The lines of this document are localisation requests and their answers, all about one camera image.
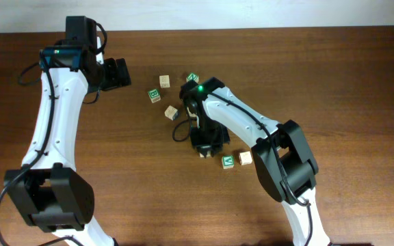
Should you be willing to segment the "red E elephant block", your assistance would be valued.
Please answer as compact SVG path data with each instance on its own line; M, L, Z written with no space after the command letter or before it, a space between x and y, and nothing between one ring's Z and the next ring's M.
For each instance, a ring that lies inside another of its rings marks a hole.
M199 154L199 156L200 156L200 158L211 158L212 157L212 153L211 153L211 151L207 151L205 154L203 154L203 153L200 153Z

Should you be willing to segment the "pretzel picture wooden block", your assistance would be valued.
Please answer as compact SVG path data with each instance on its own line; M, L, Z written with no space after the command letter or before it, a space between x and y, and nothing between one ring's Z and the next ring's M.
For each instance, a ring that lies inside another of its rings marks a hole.
M249 165L253 162L252 154L250 151L247 152L240 152L239 153L239 160L241 165Z

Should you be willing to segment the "green V wooden block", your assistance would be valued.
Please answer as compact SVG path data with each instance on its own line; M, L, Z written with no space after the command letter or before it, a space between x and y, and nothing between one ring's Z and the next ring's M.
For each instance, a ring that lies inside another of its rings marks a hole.
M226 155L222 157L222 167L224 169L233 168L235 165L235 159L231 155Z

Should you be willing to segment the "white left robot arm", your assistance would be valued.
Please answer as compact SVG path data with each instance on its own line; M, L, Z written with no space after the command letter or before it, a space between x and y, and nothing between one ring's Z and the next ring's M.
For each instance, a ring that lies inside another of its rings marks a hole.
M19 169L5 173L8 194L28 226L69 245L116 245L94 218L94 191L77 172L75 139L86 94L131 84L126 62L103 59L103 27L86 16L66 18L65 37L42 49L42 95L34 136Z

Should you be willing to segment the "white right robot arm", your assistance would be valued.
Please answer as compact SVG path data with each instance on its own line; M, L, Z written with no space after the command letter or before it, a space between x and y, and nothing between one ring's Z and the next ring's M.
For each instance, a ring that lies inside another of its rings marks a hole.
M190 80L179 92L189 122L187 136L201 155L214 156L234 133L248 147L266 193L282 204L294 245L331 245L316 203L319 172L301 127L277 122L240 101L215 77L202 84Z

